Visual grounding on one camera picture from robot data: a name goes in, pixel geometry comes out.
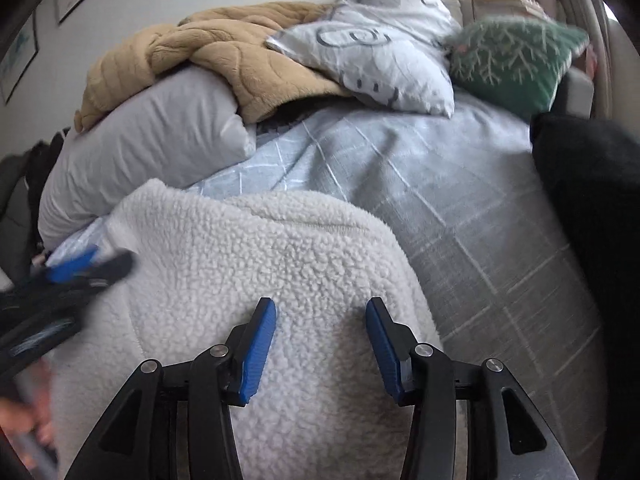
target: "beige blanket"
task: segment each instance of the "beige blanket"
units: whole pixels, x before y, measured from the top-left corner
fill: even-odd
[[[141,30],[89,69],[74,124],[85,132],[166,70],[190,60],[231,85],[245,123],[256,123],[289,101],[348,95],[337,83],[264,46],[278,30],[316,20],[326,6],[273,2],[204,10],[178,25]]]

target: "green cushion with white pattern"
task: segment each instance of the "green cushion with white pattern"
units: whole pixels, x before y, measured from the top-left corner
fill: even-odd
[[[551,110],[558,84],[589,44],[577,27],[523,16],[491,16],[452,41],[451,80],[529,121]]]

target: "gray patterned pillowcase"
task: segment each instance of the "gray patterned pillowcase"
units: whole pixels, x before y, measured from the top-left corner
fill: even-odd
[[[450,117],[442,43],[459,30],[440,0],[338,0],[319,21],[280,31],[267,45],[327,73],[366,104]]]

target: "blue gripper pad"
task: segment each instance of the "blue gripper pad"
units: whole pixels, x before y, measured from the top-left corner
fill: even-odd
[[[404,394],[400,373],[400,359],[394,352],[380,316],[373,305],[373,300],[369,300],[367,303],[365,322],[385,390],[398,403],[402,394]]]
[[[260,386],[260,378],[264,364],[267,362],[273,333],[276,330],[277,317],[276,304],[269,299],[242,367],[242,381],[238,396],[240,401],[245,404],[256,394],[258,386]]]
[[[71,280],[78,272],[87,269],[91,266],[91,260],[94,259],[95,254],[98,252],[98,247],[93,246],[87,249],[84,253],[66,260],[58,266],[51,267],[47,271],[47,278],[53,283],[65,283]]]

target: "human hand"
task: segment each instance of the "human hand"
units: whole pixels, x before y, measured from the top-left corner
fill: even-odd
[[[49,368],[44,361],[40,361],[28,368],[27,373],[34,385],[31,392],[32,403],[26,405],[0,397],[0,428],[16,449],[24,465],[31,469],[35,466],[34,461],[31,456],[21,452],[16,438],[36,430],[39,443],[45,447],[51,447],[54,432],[49,409]]]

